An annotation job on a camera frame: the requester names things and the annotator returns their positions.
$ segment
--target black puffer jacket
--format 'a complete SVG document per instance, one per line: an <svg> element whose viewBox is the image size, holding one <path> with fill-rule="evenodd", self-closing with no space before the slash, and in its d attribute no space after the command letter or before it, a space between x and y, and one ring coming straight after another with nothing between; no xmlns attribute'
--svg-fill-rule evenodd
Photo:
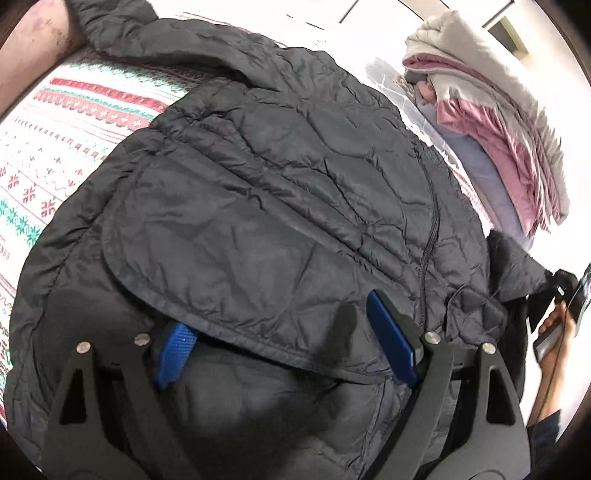
<svg viewBox="0 0 591 480"><path fill-rule="evenodd" d="M360 477L408 397L368 293L477 347L544 269L502 236L489 249L441 157L328 54L157 20L145 0L69 4L100 53L223 74L116 147L41 234L12 311L10 432L39 462L76 344L175 319L204 335L161 399L204 478ZM432 455L444 437L445 421Z"/></svg>

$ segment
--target blue fabric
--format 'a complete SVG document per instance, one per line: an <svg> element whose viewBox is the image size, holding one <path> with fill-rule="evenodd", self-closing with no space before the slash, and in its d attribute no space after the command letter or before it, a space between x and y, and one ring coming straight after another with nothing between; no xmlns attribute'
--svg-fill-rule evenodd
<svg viewBox="0 0 591 480"><path fill-rule="evenodd" d="M533 239L524 235L515 206L491 158L469 135L460 135L439 125L434 105L417 97L417 107L456 153L470 181L486 196L499 221L500 229L515 238L524 249L529 250Z"/></svg>
<svg viewBox="0 0 591 480"><path fill-rule="evenodd" d="M527 427L530 438L531 467L536 467L547 457L549 450L556 443L560 429L560 410L544 420Z"/></svg>

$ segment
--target folded clothes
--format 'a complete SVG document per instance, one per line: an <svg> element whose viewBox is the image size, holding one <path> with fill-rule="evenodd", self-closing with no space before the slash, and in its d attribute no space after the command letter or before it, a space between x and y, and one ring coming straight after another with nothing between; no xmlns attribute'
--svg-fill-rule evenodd
<svg viewBox="0 0 591 480"><path fill-rule="evenodd" d="M569 213L560 139L529 85L525 67L457 12L430 18L407 39L403 65L427 74L437 123L478 141L497 167L523 233Z"/></svg>
<svg viewBox="0 0 591 480"><path fill-rule="evenodd" d="M416 101L417 108L462 162L496 229L511 235L525 249L530 249L533 239L524 235L515 206L491 158L470 135L458 134L439 125L436 107L423 99L420 93L416 95Z"/></svg>

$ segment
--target bed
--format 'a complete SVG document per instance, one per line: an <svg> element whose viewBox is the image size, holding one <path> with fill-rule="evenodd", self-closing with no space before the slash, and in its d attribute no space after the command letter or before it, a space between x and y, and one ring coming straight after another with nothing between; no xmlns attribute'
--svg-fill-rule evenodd
<svg viewBox="0 0 591 480"><path fill-rule="evenodd" d="M487 234L491 217L457 155L417 109L414 89L375 55L375 40L353 37L342 28L323 30L277 15L246 11L171 11L156 2L161 16L231 24L263 33L280 46L326 50L361 82L384 93L402 113L408 129L434 145L471 202ZM400 42L408 33L401 32ZM86 48L47 73L0 122L0 420L11 368L8 325L18 278L29 250L55 211L107 155L132 132L150 124L194 85L191 69L138 67L99 58Z"/></svg>

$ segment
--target person's skin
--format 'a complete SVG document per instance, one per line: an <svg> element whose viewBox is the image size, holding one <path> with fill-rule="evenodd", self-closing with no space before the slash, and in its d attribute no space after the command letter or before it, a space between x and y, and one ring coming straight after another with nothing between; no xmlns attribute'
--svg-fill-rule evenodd
<svg viewBox="0 0 591 480"><path fill-rule="evenodd" d="M37 78L84 41L64 0L40 0L33 5L0 49L0 116Z"/></svg>
<svg viewBox="0 0 591 480"><path fill-rule="evenodd" d="M542 380L527 423L528 426L536 424L560 410L567 360L577 327L564 302L556 305L554 311L544 320L538 330L539 334L544 333L554 322L563 322L564 338L562 346L561 342L557 342L556 346L539 363L540 370L542 370Z"/></svg>

